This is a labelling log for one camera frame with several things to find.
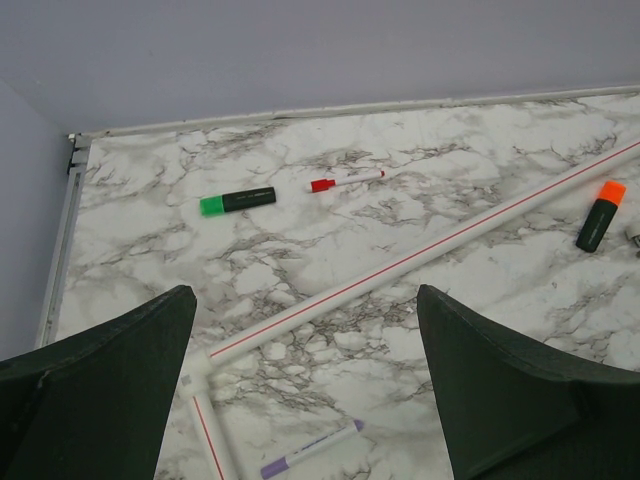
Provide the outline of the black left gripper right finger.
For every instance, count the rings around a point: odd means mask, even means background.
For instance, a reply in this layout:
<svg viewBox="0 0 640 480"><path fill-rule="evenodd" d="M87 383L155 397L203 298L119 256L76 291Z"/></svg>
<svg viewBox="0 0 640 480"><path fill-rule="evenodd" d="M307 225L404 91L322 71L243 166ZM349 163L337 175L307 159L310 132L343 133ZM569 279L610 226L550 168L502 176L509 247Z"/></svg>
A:
<svg viewBox="0 0 640 480"><path fill-rule="evenodd" d="M455 478L638 478L638 373L556 350L431 285L417 315Z"/></svg>

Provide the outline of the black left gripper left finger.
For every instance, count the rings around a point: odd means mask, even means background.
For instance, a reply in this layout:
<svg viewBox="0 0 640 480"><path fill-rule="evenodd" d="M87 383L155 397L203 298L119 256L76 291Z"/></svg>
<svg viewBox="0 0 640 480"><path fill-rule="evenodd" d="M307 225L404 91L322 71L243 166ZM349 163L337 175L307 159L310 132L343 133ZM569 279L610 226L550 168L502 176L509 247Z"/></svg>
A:
<svg viewBox="0 0 640 480"><path fill-rule="evenodd" d="M2 361L2 478L153 478L196 306L180 285Z"/></svg>

